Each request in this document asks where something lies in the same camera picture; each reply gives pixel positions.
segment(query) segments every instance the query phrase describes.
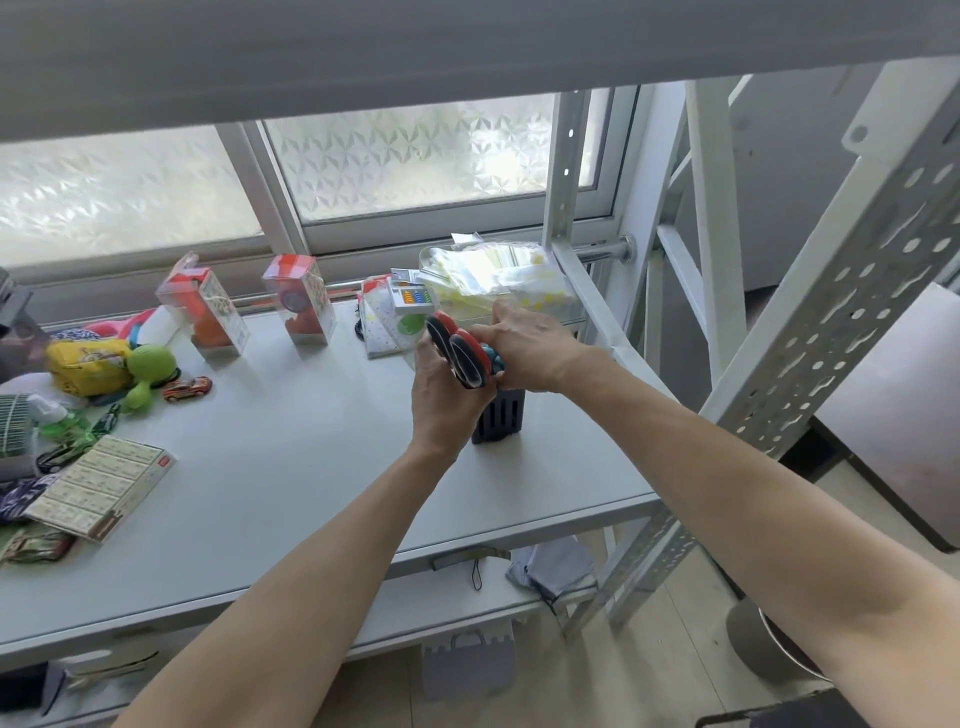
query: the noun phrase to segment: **yellow bag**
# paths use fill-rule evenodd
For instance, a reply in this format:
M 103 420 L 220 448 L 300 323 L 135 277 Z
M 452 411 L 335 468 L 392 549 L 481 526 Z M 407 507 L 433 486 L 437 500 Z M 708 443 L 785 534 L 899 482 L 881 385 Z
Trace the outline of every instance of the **yellow bag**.
M 54 383 L 71 395 L 93 397 L 133 386 L 127 371 L 130 344 L 123 339 L 55 341 L 47 347 Z

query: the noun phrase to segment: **white bottle cap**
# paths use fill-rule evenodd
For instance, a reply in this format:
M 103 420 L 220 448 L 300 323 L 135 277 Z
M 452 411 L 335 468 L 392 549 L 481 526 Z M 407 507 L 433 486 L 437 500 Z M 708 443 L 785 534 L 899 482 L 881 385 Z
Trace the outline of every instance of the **white bottle cap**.
M 49 401 L 41 395 L 30 395 L 27 398 L 30 413 L 39 425 L 55 425 L 70 414 L 66 407 L 58 402 Z

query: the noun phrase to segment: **window pane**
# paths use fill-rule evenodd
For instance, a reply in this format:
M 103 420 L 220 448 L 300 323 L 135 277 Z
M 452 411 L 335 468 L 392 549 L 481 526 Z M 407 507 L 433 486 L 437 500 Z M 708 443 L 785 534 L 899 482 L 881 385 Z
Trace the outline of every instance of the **window pane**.
M 3 265 L 259 233 L 213 127 L 0 145 Z
M 590 95 L 580 185 L 592 186 L 609 89 Z M 553 94 L 267 122 L 305 222 L 543 192 Z

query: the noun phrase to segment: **black slotted container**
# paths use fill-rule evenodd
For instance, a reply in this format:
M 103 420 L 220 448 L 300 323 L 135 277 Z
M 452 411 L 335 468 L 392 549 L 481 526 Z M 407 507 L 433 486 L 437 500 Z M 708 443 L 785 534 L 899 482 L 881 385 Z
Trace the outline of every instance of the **black slotted container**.
M 523 400 L 525 390 L 498 389 L 496 397 L 487 405 L 477 427 L 470 438 L 474 445 L 480 443 L 495 443 L 507 435 L 520 432 L 523 425 Z

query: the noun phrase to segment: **folded gray cloth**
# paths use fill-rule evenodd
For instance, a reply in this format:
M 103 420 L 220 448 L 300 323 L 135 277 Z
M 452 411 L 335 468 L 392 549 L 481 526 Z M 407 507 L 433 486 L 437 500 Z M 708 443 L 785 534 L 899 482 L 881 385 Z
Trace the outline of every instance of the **folded gray cloth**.
M 556 599 L 593 570 L 590 550 L 573 536 L 510 552 L 507 578 Z

